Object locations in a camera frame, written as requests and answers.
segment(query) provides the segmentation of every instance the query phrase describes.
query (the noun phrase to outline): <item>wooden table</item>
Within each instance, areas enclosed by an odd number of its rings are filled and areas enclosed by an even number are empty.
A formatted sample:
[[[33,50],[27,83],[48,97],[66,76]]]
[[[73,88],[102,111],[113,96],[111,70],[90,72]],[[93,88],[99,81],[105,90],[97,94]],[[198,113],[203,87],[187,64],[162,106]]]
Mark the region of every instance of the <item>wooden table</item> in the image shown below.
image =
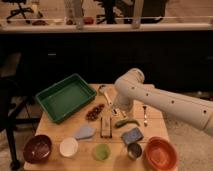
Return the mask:
[[[98,91],[98,84],[91,84]],[[116,91],[113,85],[108,85],[109,96],[114,99]],[[90,122],[91,126],[96,128],[95,136],[92,141],[79,141],[79,149],[75,156],[72,158],[64,158],[59,153],[59,145],[64,138],[74,135],[74,133],[80,128],[81,125],[87,123],[85,115],[88,110],[91,110],[94,106],[104,103],[105,108],[101,115],[110,115],[109,108],[107,107],[106,99],[103,95],[97,94],[94,101],[87,106],[83,107],[80,111],[73,114],[67,120],[60,124],[55,124],[50,121],[46,113],[42,114],[41,121],[39,123],[36,135],[45,134],[48,135],[53,143],[52,152],[48,160],[42,164],[30,164],[25,162],[25,170],[73,170],[73,171],[143,171],[150,170],[145,156],[138,158],[136,161],[131,160],[127,156],[127,149],[121,140],[121,134],[125,131],[136,127],[135,124],[127,124],[126,126],[112,130],[111,139],[100,138],[100,117],[94,122]],[[142,131],[144,138],[139,141],[142,148],[145,148],[146,142],[152,136],[160,136],[169,140],[167,129],[162,117],[162,113],[150,106],[147,107],[148,114],[148,126],[144,127],[144,114],[142,103],[135,101],[133,107],[134,118],[140,122],[140,130]],[[119,119],[122,119],[122,115],[112,116],[112,124]],[[96,161],[93,159],[91,153],[92,149],[100,143],[106,143],[111,150],[110,157],[105,161]]]

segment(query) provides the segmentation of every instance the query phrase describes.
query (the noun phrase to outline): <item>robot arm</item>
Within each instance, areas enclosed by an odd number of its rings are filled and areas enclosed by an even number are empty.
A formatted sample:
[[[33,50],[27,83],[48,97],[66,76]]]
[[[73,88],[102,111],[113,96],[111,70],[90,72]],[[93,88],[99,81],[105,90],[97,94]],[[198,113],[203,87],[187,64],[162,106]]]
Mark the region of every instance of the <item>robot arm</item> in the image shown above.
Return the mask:
[[[115,81],[118,94],[114,105],[129,111],[133,100],[142,101],[213,136],[213,103],[143,85],[144,74],[137,68]]]

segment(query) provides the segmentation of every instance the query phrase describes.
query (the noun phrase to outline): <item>green tray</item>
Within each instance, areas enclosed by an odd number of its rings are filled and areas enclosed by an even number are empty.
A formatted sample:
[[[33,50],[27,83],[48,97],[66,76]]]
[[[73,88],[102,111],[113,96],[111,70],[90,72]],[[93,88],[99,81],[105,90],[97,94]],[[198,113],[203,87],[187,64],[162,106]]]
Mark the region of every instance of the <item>green tray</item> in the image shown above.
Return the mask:
[[[78,74],[73,74],[36,94],[49,118],[60,123],[95,99],[97,92]]]

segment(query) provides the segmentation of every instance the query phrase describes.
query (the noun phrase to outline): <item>green pepper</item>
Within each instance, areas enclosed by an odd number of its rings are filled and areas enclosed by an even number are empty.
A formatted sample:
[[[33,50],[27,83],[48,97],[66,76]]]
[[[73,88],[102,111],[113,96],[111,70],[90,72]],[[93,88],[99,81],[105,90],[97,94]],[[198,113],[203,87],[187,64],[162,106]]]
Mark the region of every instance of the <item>green pepper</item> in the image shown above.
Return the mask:
[[[128,123],[134,123],[134,124],[140,126],[139,122],[136,119],[128,118],[128,119],[122,119],[122,120],[117,121],[115,123],[115,128],[120,128]]]

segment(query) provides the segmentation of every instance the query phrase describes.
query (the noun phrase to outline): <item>brown bowl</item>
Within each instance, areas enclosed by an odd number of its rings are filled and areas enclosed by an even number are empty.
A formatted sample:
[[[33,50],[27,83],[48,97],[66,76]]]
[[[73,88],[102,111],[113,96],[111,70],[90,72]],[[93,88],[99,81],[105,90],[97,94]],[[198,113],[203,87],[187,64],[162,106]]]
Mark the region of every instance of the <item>brown bowl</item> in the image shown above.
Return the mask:
[[[149,139],[145,155],[148,163],[157,171],[172,171],[177,167],[177,153],[174,147],[163,138]]]
[[[44,162],[51,153],[52,142],[46,135],[36,135],[24,147],[23,156],[29,163]]]

